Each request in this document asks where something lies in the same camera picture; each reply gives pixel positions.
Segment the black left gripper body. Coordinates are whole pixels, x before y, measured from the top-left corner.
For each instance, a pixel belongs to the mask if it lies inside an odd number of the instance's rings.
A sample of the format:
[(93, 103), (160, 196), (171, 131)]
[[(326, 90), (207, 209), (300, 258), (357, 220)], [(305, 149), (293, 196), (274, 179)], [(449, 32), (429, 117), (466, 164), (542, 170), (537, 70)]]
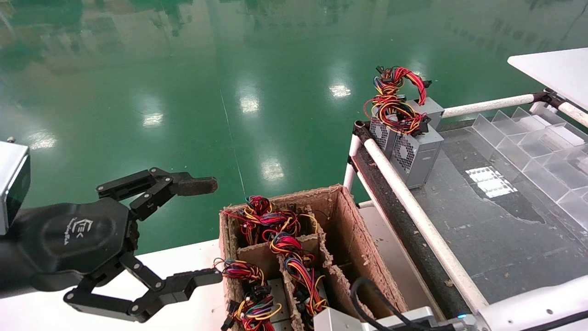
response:
[(100, 277), (100, 268), (137, 242), (132, 212), (111, 198), (22, 209), (1, 237), (1, 291), (63, 291)]

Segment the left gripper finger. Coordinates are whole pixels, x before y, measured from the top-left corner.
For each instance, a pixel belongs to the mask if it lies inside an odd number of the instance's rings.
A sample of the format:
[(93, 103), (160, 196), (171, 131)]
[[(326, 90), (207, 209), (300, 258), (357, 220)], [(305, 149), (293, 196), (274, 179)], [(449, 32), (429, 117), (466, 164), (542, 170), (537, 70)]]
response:
[(130, 203), (135, 220), (146, 220), (175, 196), (197, 196), (215, 192), (214, 177), (191, 176), (188, 172), (167, 172), (153, 167), (97, 186), (99, 198), (122, 201), (136, 196)]
[[(107, 284), (124, 270), (147, 288), (141, 297), (127, 300), (93, 293), (95, 287)], [(133, 253), (127, 252), (118, 254), (96, 272), (84, 276), (77, 287), (64, 295), (63, 301), (85, 314), (145, 323), (164, 306), (186, 302), (196, 288), (220, 283), (222, 279), (215, 268), (176, 273), (162, 279)]]

